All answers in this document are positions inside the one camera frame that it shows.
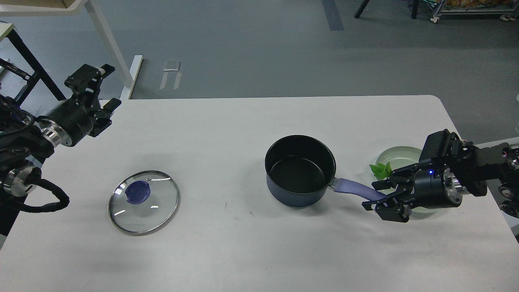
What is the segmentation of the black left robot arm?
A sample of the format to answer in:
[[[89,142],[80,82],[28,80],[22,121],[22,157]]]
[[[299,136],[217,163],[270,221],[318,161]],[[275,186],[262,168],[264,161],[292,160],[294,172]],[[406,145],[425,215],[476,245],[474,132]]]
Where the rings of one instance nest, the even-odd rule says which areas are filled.
[[[72,92],[46,113],[35,117],[21,109],[21,102],[1,96],[1,235],[7,236],[21,212],[30,214],[62,210],[70,203],[65,191],[41,177],[41,165],[60,146],[73,147],[87,135],[96,137],[111,126],[121,101],[104,106],[99,93],[102,81],[115,72],[82,65],[65,80]]]

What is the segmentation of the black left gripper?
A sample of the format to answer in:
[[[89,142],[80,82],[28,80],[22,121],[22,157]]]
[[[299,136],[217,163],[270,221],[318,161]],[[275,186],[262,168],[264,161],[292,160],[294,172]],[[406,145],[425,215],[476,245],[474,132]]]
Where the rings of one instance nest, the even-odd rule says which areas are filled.
[[[111,117],[122,102],[112,98],[101,108],[99,93],[102,81],[113,72],[115,68],[108,64],[100,68],[84,64],[71,74],[64,82],[72,91],[71,98],[37,117],[44,138],[54,147],[73,147],[111,126]]]

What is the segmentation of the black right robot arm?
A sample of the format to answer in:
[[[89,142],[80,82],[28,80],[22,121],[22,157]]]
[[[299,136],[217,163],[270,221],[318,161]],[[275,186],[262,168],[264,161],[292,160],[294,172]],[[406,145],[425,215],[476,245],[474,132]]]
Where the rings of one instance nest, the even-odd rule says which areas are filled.
[[[436,133],[426,139],[417,164],[372,183],[376,190],[393,192],[362,206],[382,220],[407,222],[414,208],[456,208],[464,195],[485,196],[487,181],[493,179],[501,182],[499,192],[505,198],[499,208],[518,217],[518,148],[507,143],[478,148],[454,133]]]

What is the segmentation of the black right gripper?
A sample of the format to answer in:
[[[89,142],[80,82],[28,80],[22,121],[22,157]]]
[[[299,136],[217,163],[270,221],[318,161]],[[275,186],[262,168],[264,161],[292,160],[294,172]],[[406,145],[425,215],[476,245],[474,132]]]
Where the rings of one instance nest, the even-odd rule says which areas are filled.
[[[406,223],[410,220],[410,206],[403,200],[404,191],[384,194],[381,190],[396,189],[398,185],[414,185],[408,203],[413,207],[427,209],[456,208],[461,205],[462,195],[447,185],[443,171],[420,170],[419,164],[410,164],[393,169],[393,176],[374,181],[371,186],[378,190],[374,198],[362,202],[366,211],[374,211],[385,221]]]

